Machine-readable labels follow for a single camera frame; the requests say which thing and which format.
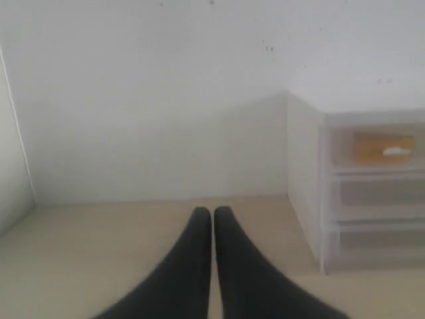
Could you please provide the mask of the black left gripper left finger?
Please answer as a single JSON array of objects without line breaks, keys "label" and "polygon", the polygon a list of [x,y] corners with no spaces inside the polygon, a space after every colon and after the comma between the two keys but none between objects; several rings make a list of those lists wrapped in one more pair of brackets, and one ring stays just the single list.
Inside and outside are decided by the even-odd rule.
[{"label": "black left gripper left finger", "polygon": [[172,249],[149,276],[97,317],[207,318],[211,259],[211,213],[196,207]]}]

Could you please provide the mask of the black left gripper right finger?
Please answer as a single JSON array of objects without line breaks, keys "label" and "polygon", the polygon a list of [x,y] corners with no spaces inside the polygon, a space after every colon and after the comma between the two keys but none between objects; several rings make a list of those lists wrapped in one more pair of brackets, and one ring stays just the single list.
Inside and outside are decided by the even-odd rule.
[{"label": "black left gripper right finger", "polygon": [[224,318],[347,318],[296,285],[258,250],[229,206],[214,211],[218,280]]}]

